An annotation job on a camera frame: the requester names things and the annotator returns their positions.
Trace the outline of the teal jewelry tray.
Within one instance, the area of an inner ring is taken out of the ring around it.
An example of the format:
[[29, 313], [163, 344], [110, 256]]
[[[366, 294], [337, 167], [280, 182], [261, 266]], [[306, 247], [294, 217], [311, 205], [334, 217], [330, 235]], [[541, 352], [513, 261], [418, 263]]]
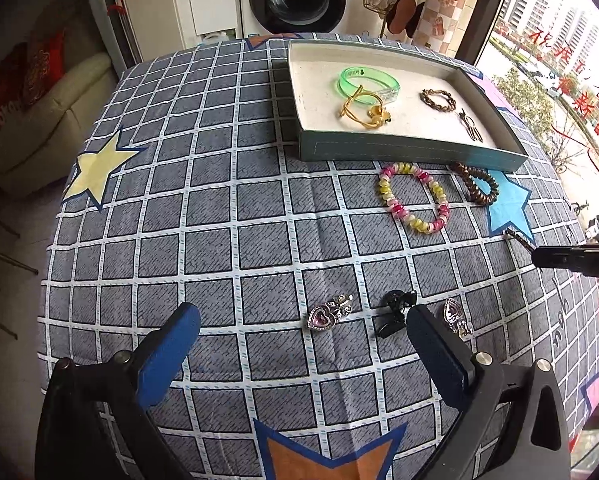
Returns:
[[[470, 66], [410, 47], [334, 40], [299, 40], [287, 49], [299, 156], [317, 160], [391, 160], [392, 162], [463, 162], [479, 168], [513, 172], [527, 153], [512, 117], [498, 104], [484, 76]], [[365, 91], [348, 103], [337, 89], [341, 71], [350, 66], [384, 70], [400, 83], [395, 101], [386, 103], [392, 119], [368, 128], [377, 101]], [[473, 141], [459, 113], [465, 110], [482, 133]]]

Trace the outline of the green translucent bangle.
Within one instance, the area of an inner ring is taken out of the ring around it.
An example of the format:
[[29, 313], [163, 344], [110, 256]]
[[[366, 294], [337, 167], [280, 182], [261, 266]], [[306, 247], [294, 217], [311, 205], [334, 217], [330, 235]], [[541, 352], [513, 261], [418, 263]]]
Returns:
[[395, 101], [401, 89], [399, 81], [384, 70], [369, 66], [344, 68], [337, 79], [339, 92], [343, 96], [352, 96], [359, 87], [376, 94], [385, 103]]

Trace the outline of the star rhinestone hair clip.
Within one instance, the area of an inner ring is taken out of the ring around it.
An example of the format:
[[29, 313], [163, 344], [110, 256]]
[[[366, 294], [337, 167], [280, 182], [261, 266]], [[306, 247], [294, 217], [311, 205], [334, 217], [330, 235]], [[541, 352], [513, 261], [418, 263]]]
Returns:
[[503, 230], [503, 234], [508, 237], [510, 240], [516, 240], [522, 247], [524, 247], [530, 254], [536, 249], [534, 244], [531, 242], [519, 231], [516, 231], [512, 228], [506, 228]]

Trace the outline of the black hair claw clip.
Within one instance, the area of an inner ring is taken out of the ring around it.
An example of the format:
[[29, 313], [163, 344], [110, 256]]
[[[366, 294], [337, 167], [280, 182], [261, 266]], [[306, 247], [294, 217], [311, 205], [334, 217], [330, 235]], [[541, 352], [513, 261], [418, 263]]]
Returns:
[[391, 313], [385, 315], [384, 323], [375, 330], [377, 337], [387, 338], [406, 327], [407, 311], [414, 307], [418, 301], [418, 294], [414, 290], [394, 289], [384, 296], [386, 306]]

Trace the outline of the heart pendant silver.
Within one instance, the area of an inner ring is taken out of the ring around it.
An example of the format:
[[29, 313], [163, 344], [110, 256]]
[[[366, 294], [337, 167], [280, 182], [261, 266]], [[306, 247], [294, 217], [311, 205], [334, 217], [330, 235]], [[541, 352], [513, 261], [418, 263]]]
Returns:
[[314, 306], [308, 313], [307, 326], [309, 330], [331, 330], [342, 318], [350, 315], [353, 296], [336, 295], [323, 304]]
[[462, 304], [456, 298], [448, 298], [443, 307], [443, 320], [445, 325], [461, 339], [471, 336], [471, 329]]

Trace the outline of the beige sofa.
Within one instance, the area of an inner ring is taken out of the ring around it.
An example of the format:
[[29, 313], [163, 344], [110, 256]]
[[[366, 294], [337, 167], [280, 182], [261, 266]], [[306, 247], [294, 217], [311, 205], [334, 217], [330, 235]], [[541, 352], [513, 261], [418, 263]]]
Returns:
[[105, 52], [86, 58], [0, 130], [0, 189], [24, 197], [64, 179], [118, 82]]

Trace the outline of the grey checkered star tablecloth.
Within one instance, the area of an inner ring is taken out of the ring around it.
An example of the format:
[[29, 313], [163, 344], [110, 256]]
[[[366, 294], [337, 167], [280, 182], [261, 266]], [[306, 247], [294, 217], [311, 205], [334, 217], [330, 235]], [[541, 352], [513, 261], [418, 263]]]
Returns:
[[[264, 477], [257, 432], [301, 456], [359, 464], [395, 429], [386, 479], [409, 479], [450, 430], [405, 332], [388, 338], [384, 296], [414, 290], [429, 309], [462, 304], [476, 351], [553, 365], [570, 432], [599, 373], [599, 299], [590, 278], [539, 270], [491, 233], [455, 174], [429, 175], [450, 219], [423, 235], [384, 207], [379, 162], [304, 162], [287, 44], [231, 41], [128, 70], [86, 151], [129, 154], [101, 197], [63, 200], [38, 315], [43, 377], [139, 346], [183, 301], [200, 337], [150, 412], [195, 479]], [[351, 295], [350, 315], [309, 330], [309, 311]]]

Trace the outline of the red cushion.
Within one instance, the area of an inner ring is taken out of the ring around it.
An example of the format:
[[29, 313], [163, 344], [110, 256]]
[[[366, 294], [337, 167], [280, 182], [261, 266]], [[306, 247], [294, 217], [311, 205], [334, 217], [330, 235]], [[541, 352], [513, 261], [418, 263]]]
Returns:
[[20, 42], [0, 62], [0, 129], [8, 114], [36, 104], [65, 74], [65, 32]]

